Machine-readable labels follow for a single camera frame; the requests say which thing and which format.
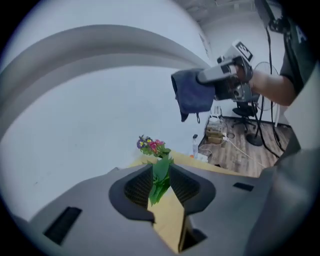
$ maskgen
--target table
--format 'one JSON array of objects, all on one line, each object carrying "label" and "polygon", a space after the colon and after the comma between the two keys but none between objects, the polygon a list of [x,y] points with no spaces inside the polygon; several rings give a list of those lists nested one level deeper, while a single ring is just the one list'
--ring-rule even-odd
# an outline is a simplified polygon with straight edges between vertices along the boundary
[{"label": "table", "polygon": [[[181,154],[176,151],[171,151],[170,156],[173,158],[174,163],[177,165],[187,165],[203,170],[212,172],[228,174],[228,175],[241,175],[237,172],[227,170],[206,162],[199,161],[191,158],[188,155]],[[157,158],[142,154],[135,160],[129,167],[146,164],[147,161],[156,163]],[[159,203],[151,206],[150,201],[148,204],[148,211],[153,212],[155,217],[154,230],[162,238],[162,240],[178,254],[178,245],[184,220],[184,208],[176,197],[171,187],[163,195]]]}]

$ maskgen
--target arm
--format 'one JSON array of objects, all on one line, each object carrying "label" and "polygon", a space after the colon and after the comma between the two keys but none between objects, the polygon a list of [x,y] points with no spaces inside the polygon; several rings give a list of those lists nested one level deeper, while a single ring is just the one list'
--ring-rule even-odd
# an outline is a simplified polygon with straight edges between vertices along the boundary
[{"label": "arm", "polygon": [[291,105],[296,98],[294,85],[282,75],[269,75],[256,70],[249,84],[254,92],[283,106]]},{"label": "arm", "polygon": [[[245,78],[244,70],[236,66],[236,73],[240,80]],[[251,89],[269,100],[283,106],[289,106],[299,93],[295,88],[293,72],[291,70],[287,54],[283,57],[283,65],[280,75],[270,75],[257,70],[253,71],[253,77],[249,81]]]}]

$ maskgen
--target black grille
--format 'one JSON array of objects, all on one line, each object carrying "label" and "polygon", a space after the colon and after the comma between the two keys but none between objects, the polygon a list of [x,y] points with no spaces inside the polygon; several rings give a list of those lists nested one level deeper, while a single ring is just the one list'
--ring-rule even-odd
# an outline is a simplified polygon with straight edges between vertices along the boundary
[{"label": "black grille", "polygon": [[129,180],[124,187],[124,194],[131,202],[147,209],[149,193],[152,185],[153,173],[151,169],[150,171],[144,171]]},{"label": "black grille", "polygon": [[184,173],[170,167],[170,185],[182,205],[199,193],[200,185]]}]

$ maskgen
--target vent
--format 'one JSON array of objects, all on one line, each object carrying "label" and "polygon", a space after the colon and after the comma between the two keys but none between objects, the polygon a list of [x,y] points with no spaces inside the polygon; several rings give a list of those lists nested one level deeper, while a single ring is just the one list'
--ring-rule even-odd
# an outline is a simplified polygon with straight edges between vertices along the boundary
[{"label": "vent", "polygon": [[236,184],[233,185],[235,188],[241,189],[241,190],[246,190],[246,191],[252,191],[254,189],[254,186],[244,184],[241,182],[237,182]]},{"label": "vent", "polygon": [[61,245],[81,212],[82,210],[76,207],[67,207],[43,234],[57,245]]},{"label": "vent", "polygon": [[199,193],[200,185],[197,181],[190,178],[180,171],[170,171],[170,185],[178,198],[179,202],[184,206],[185,201],[193,198]]},{"label": "vent", "polygon": [[127,182],[124,187],[124,194],[131,202],[147,209],[152,185],[152,171],[145,171]]}]

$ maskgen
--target wooden floor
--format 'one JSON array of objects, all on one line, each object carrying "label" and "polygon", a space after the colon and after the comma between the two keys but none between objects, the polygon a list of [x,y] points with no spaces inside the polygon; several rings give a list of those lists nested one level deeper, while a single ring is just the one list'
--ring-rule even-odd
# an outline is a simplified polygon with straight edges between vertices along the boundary
[{"label": "wooden floor", "polygon": [[[230,140],[243,152],[252,157],[254,160],[248,158],[242,152],[237,150],[231,143],[224,142],[221,145],[208,144],[207,141],[203,141],[200,144],[199,153],[204,154],[208,157],[208,162],[212,165],[220,165],[222,168],[235,171],[237,173],[244,174],[251,177],[259,177],[261,171],[264,169],[261,165],[256,162],[261,163],[265,167],[273,166],[277,161],[277,158],[271,154],[264,146],[254,146],[247,142],[245,128],[243,124],[238,124],[232,128],[232,124],[237,122],[238,119],[227,119],[223,121],[227,125],[224,126],[223,131],[228,131],[229,133],[234,134],[234,138]],[[275,128],[279,138],[281,146],[286,149],[291,134],[293,133],[292,129],[285,126],[278,126]],[[269,123],[262,123],[261,130],[263,134],[264,141],[266,145],[274,151],[279,156],[283,153],[276,144],[272,125]],[[248,134],[255,133],[256,130],[253,129],[251,125],[248,125]]]}]

